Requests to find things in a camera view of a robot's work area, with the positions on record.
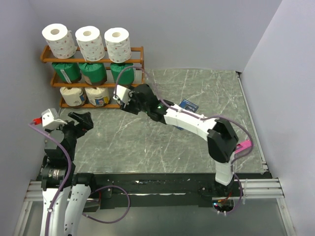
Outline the cream roll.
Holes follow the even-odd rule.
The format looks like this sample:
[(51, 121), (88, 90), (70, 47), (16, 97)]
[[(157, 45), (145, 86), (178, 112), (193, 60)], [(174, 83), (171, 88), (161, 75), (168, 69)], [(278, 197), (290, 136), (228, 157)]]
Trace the cream roll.
[(65, 103), (70, 107), (82, 106), (86, 102), (86, 94), (83, 88), (61, 87), (60, 93)]
[(110, 103), (108, 88), (85, 88), (88, 101), (95, 107), (103, 107)]

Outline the cream roll front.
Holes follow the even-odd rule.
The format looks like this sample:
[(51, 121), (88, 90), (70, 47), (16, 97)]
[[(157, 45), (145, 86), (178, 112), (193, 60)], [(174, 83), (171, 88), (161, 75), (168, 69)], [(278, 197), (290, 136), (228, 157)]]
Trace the cream roll front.
[(85, 88), (88, 101), (95, 107), (103, 107), (110, 103), (108, 88)]

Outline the green roll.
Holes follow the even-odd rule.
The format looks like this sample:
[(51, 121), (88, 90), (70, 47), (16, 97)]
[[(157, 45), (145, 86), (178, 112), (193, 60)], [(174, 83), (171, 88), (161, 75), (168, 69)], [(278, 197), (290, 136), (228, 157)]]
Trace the green roll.
[[(110, 69), (113, 76), (114, 82), (117, 81), (117, 78), (121, 71), (123, 71), (126, 67), (133, 66), (133, 63), (111, 63)], [(119, 79), (119, 85), (122, 86), (130, 86), (135, 79), (135, 69), (128, 68), (126, 69)]]
[(92, 86), (102, 85), (107, 81), (107, 73), (103, 63), (78, 63), (84, 80)]
[(64, 83), (73, 84), (81, 80), (81, 72), (77, 63), (53, 62), (52, 67)]

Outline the white dotted roll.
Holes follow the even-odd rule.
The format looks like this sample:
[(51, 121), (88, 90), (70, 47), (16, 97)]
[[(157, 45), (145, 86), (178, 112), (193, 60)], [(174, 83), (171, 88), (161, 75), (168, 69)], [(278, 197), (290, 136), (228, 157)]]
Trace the white dotted roll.
[(99, 61), (106, 52), (100, 30), (94, 26), (85, 26), (75, 32), (77, 44), (85, 61)]
[(129, 32), (124, 28), (111, 28), (104, 33), (109, 59), (114, 63), (124, 63), (131, 58)]
[(54, 57), (68, 59), (74, 56), (77, 46), (74, 43), (71, 31), (63, 24), (50, 24), (42, 30)]

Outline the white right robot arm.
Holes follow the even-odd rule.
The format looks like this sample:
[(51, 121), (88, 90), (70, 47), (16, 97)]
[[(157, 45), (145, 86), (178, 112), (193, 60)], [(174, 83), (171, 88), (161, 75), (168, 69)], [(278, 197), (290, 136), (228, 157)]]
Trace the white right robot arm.
[(134, 88), (116, 85), (114, 99), (125, 112), (135, 115), (144, 112), (155, 122), (180, 127), (204, 139), (209, 156), (215, 161), (216, 192), (226, 196), (232, 191), (231, 162), (239, 139), (228, 120), (208, 118), (170, 101), (158, 99), (148, 84), (140, 84)]

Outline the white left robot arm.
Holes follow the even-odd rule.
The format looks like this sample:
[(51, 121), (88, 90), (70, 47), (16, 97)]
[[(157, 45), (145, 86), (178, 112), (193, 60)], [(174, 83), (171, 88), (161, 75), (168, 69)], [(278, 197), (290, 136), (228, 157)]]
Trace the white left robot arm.
[(97, 193), (94, 174), (74, 174), (77, 140), (93, 129), (91, 113), (71, 112), (64, 121), (54, 109), (42, 113), (45, 158), (41, 176), (43, 215), (40, 235), (75, 236), (88, 198)]

